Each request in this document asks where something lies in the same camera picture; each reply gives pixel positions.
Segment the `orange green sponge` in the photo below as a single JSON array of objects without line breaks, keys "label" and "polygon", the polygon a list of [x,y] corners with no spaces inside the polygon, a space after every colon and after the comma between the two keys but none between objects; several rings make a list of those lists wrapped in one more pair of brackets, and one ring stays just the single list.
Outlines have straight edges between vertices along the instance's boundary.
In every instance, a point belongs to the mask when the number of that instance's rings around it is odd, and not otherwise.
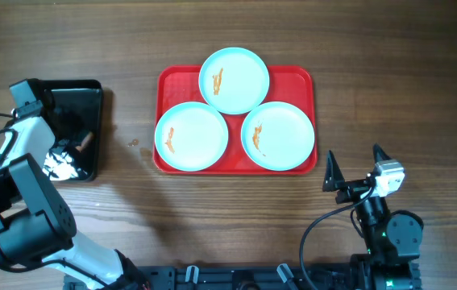
[{"label": "orange green sponge", "polygon": [[79,145],[76,145],[75,148],[78,151],[84,151],[94,140],[94,133],[88,132],[87,135],[82,139]]}]

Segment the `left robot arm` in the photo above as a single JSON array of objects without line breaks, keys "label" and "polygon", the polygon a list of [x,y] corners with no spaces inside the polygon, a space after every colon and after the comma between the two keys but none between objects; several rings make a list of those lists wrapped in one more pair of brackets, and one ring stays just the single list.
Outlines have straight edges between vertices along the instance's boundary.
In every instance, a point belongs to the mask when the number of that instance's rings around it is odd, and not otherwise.
[{"label": "left robot arm", "polygon": [[120,251],[80,232],[55,188],[98,169],[104,93],[96,80],[25,79],[10,87],[0,148],[0,270],[62,271],[88,289],[148,289]]}]

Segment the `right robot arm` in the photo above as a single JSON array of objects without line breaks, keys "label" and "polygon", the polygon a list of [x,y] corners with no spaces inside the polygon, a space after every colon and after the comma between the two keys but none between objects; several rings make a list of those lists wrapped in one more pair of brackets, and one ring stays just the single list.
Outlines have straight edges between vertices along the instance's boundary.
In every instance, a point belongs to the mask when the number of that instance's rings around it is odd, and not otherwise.
[{"label": "right robot arm", "polygon": [[407,210],[391,211],[386,197],[405,179],[400,162],[373,146],[374,168],[360,180],[345,180],[333,152],[327,154],[322,190],[335,192],[338,204],[349,204],[353,226],[367,248],[351,257],[345,273],[347,289],[419,289],[424,223]]}]

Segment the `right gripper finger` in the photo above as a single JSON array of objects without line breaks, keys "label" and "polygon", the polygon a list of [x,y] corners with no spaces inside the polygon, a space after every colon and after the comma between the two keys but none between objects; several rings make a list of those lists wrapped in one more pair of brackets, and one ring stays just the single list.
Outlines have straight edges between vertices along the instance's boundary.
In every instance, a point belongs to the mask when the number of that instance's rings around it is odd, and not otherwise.
[{"label": "right gripper finger", "polygon": [[378,143],[373,145],[373,157],[376,163],[391,160],[391,157],[385,153],[385,151],[381,148]]},{"label": "right gripper finger", "polygon": [[326,173],[323,181],[323,192],[334,192],[345,187],[345,179],[334,157],[334,153],[329,150],[326,159]]}]

